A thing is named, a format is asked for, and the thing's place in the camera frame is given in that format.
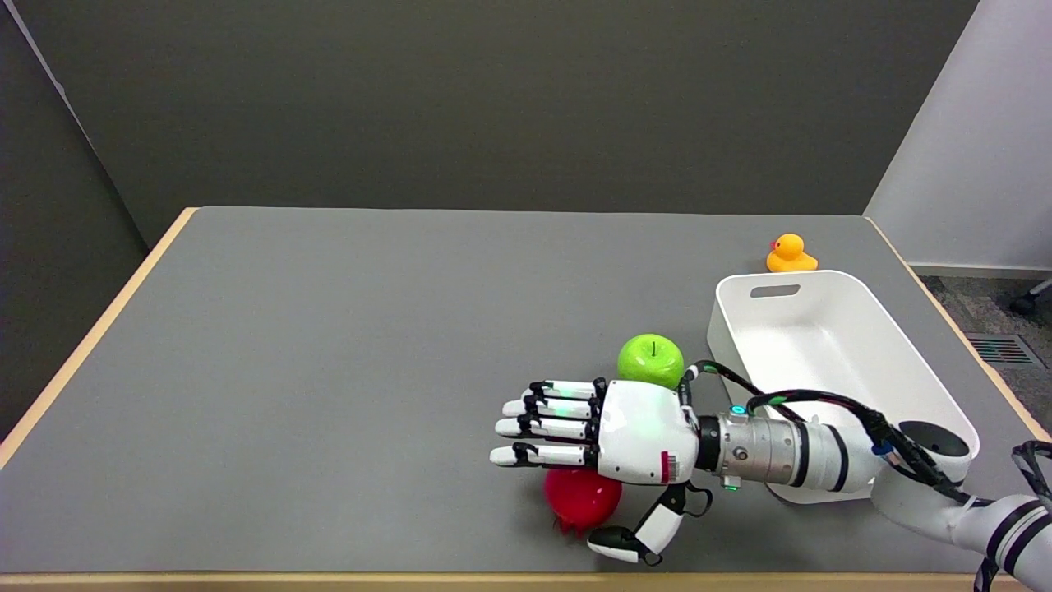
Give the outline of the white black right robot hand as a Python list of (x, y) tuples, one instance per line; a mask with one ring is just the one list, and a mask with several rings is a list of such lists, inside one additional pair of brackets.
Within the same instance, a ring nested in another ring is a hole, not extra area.
[(699, 457), (694, 412), (672, 390), (634, 380), (541, 380), (506, 402), (495, 434), (495, 467), (593, 469), (605, 479), (662, 486), (636, 527), (601, 527), (588, 536), (594, 553), (618, 562), (660, 558), (686, 514)]

